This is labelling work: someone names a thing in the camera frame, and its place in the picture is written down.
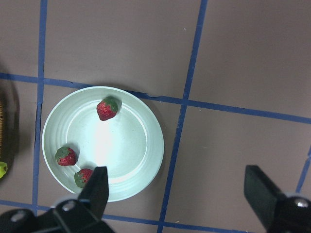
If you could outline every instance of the blue tape line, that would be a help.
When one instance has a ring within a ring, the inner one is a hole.
[[[48,1],[41,0],[40,3],[40,24],[39,24],[39,47],[38,47],[38,77],[44,78],[45,59],[45,31],[47,23]]]
[[[178,154],[178,149],[179,149],[179,144],[180,144],[180,138],[181,138],[181,133],[182,133],[186,110],[187,110],[186,103],[188,102],[189,95],[190,95],[190,89],[192,85],[194,68],[195,68],[196,58],[197,58],[200,40],[201,40],[201,34],[202,34],[202,28],[203,28],[206,8],[207,8],[207,0],[201,0],[198,20],[197,20],[197,25],[196,25],[195,35],[194,35],[194,40],[193,40],[192,52],[191,52],[191,57],[189,61],[188,73],[187,73],[187,78],[186,78],[186,83],[185,83],[185,88],[184,88],[184,94],[183,94],[183,100],[182,100],[183,102],[180,107],[175,140],[174,140],[171,161],[170,161],[168,176],[167,176],[166,185],[165,185],[164,197],[163,197],[163,202],[162,202],[162,207],[161,207],[161,212],[160,212],[160,218],[159,218],[160,222],[165,221],[165,216],[167,212],[167,206],[168,206],[168,202],[170,198],[170,192],[171,192],[171,187],[172,187],[172,182],[173,182],[173,176],[174,176],[174,170],[175,170],[177,154]],[[159,225],[157,228],[157,233],[162,233],[162,232],[163,232],[163,225]]]
[[[35,119],[35,146],[34,146],[34,167],[33,167],[33,198],[32,205],[37,209],[38,204],[38,183],[39,183],[39,160],[40,160],[40,137],[41,137],[41,110],[44,93],[44,56],[45,56],[45,31],[47,19],[47,0],[40,3],[40,24],[39,24],[39,47],[38,47],[38,84],[37,84],[37,112]]]
[[[215,103],[206,103],[206,102],[189,100],[188,106],[311,124],[311,118],[307,118],[307,117],[282,114],[282,113],[274,113],[274,112],[248,109],[248,108],[233,107],[233,106],[227,106],[227,105],[221,105],[221,104],[215,104]]]
[[[298,181],[298,185],[297,185],[297,188],[296,188],[296,193],[300,193],[301,192],[302,185],[305,182],[305,179],[306,179],[309,167],[310,167],[310,162],[311,162],[311,147],[310,147],[309,152],[308,152],[308,158],[305,161],[305,164],[304,164],[304,166],[302,168],[302,171],[301,171],[301,175],[300,175],[300,178],[299,178],[299,181]]]
[[[94,86],[94,85],[86,84],[86,83],[76,83],[76,82],[71,82],[67,80],[57,80],[57,79],[47,79],[47,78],[44,79],[44,84],[76,88],[76,89],[82,89],[82,88]],[[161,101],[161,102],[168,102],[168,103],[175,103],[175,104],[181,104],[183,102],[182,99],[180,98],[174,98],[174,97],[168,97],[168,96],[150,96],[147,93],[130,91],[130,90],[125,90],[125,91],[127,91],[128,93],[131,93],[132,95],[140,99],[147,99],[147,100],[154,100],[154,101]]]
[[[38,78],[31,76],[23,76],[17,74],[6,74],[0,73],[0,79],[12,80],[12,81],[20,81],[25,83],[37,83]]]
[[[179,150],[181,133],[182,133],[183,125],[184,125],[186,110],[187,110],[187,106],[181,105],[180,115],[179,115],[176,134],[175,134],[175,141],[174,141],[174,145],[173,145],[172,156],[171,156],[168,176],[167,176],[167,180],[166,180],[164,198],[163,198],[163,203],[162,203],[162,208],[161,208],[161,213],[160,213],[160,218],[159,218],[159,220],[161,222],[164,222],[164,220],[165,220],[165,215],[166,215],[167,205],[169,202],[169,197],[170,197],[170,192],[171,192],[171,187],[172,187],[172,182],[173,182],[173,175],[174,175],[174,170],[175,170],[177,154],[178,154],[178,150]]]
[[[221,228],[213,228],[213,227],[202,227],[202,226],[194,226],[194,225],[186,225],[179,223],[170,223],[164,222],[164,227],[172,227],[183,230],[195,230],[195,231],[204,231],[204,232],[216,232],[216,233],[245,233],[245,231],[237,231],[237,230],[226,230]]]
[[[159,224],[159,222],[155,221],[155,220],[148,220],[148,219],[134,218],[134,217],[115,216],[115,215],[103,215],[103,219],[124,221],[124,222],[134,222],[134,223],[149,224],[149,225],[158,225]]]
[[[7,201],[7,200],[0,200],[0,205],[7,205],[7,206],[13,206],[13,207],[19,207],[19,208],[25,208],[25,209],[31,209],[33,207],[33,205],[31,205],[31,204],[26,204],[26,203],[22,203],[22,202]],[[48,210],[50,210],[50,207],[39,205],[37,207],[37,209],[41,210],[41,211],[48,211]],[[148,224],[148,225],[156,225],[156,226],[161,225],[163,227],[171,227],[171,228],[184,229],[184,230],[197,230],[197,231],[204,231],[204,232],[246,233],[245,231],[226,230],[226,229],[221,229],[221,228],[194,226],[194,225],[171,223],[171,222],[159,222],[156,220],[149,220],[149,219],[142,219],[142,218],[135,218],[135,217],[116,216],[116,215],[103,215],[103,219],[123,221],[123,222],[133,222],[133,223]]]
[[[86,83],[76,83],[67,80],[58,80],[58,79],[44,79],[44,84],[46,85],[54,85],[54,86],[62,86],[62,87],[69,87],[69,88],[76,88],[82,89],[94,85],[86,84]]]
[[[206,8],[207,8],[207,0],[202,0],[201,5],[200,5],[200,10],[199,10],[199,16],[197,20],[194,40],[193,40],[192,52],[191,52],[191,57],[190,57],[190,62],[189,62],[189,68],[188,68],[188,73],[187,73],[187,79],[186,79],[183,99],[189,99],[189,94],[190,94],[191,84],[192,84],[193,74],[194,74],[194,68],[195,68],[196,59],[197,59],[198,51],[199,51],[199,45],[200,45],[200,40],[201,40],[201,34],[202,34],[202,28],[203,28]]]

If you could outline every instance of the light green bowl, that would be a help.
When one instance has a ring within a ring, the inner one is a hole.
[[[117,115],[99,120],[97,104],[105,97],[121,101]],[[54,156],[62,146],[78,155],[74,166],[60,166]],[[55,179],[80,193],[74,173],[107,166],[108,201],[129,198],[154,179],[163,159],[163,134],[153,112],[132,94],[106,86],[88,87],[63,98],[51,111],[42,136],[45,162]]]

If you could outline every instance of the red strawberry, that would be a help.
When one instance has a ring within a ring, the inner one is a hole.
[[[57,150],[55,159],[60,166],[72,166],[76,164],[76,153],[70,147],[61,147]]]
[[[118,105],[113,97],[107,97],[97,105],[96,110],[100,120],[108,120],[117,114]]]
[[[76,185],[80,188],[83,188],[88,182],[89,178],[91,177],[93,173],[93,170],[88,168],[83,168],[77,173],[74,174],[74,181],[76,182]]]

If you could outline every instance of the plate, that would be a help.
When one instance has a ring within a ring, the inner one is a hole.
[[[114,118],[99,120],[97,104],[115,97],[119,111]],[[55,153],[71,147],[78,156],[74,166],[60,166]],[[82,168],[107,166],[109,199],[118,201],[142,191],[160,169],[164,141],[153,112],[132,94],[107,86],[75,91],[51,111],[44,125],[42,150],[55,179],[68,191],[80,193],[74,173]]]

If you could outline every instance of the screw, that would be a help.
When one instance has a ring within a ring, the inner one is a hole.
[[[12,217],[11,217],[11,221],[12,222],[17,222],[20,221],[21,219],[23,219],[26,215],[26,212],[23,210],[18,210]]]
[[[69,211],[69,210],[73,209],[75,205],[76,205],[76,203],[74,201],[70,200],[66,204],[63,205],[62,209],[64,211]]]
[[[305,199],[302,199],[302,198],[295,199],[295,204],[298,207],[303,207],[303,208],[307,208],[309,206],[308,202]]]

